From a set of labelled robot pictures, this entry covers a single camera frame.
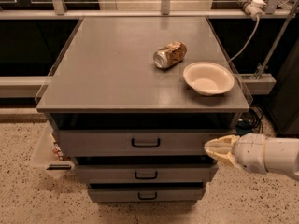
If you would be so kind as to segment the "beige gripper fingers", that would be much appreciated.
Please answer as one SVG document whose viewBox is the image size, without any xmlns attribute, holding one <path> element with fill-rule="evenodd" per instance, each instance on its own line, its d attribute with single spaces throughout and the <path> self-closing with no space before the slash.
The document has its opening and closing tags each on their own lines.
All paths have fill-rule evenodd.
<svg viewBox="0 0 299 224">
<path fill-rule="evenodd" d="M 204 144 L 204 150 L 212 159 L 229 167 L 240 168 L 240 165 L 233 154 L 235 143 L 238 140 L 238 135 L 226 135 L 206 142 Z"/>
</svg>

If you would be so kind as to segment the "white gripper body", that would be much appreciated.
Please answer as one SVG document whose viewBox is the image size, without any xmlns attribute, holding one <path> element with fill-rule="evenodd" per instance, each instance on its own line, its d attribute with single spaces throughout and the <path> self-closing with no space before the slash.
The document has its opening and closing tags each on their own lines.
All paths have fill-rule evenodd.
<svg viewBox="0 0 299 224">
<path fill-rule="evenodd" d="M 263 134 L 248 133 L 235 142 L 233 154 L 244 171 L 254 174 L 267 173 L 263 158 L 265 141 Z"/>
</svg>

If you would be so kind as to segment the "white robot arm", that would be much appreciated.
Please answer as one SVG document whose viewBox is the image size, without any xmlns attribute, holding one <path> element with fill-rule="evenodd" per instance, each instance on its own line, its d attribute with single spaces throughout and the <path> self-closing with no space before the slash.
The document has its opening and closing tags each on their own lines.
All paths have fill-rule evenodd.
<svg viewBox="0 0 299 224">
<path fill-rule="evenodd" d="M 204 149 L 212 159 L 247 173 L 276 173 L 299 180 L 298 138 L 227 135 L 207 141 Z"/>
</svg>

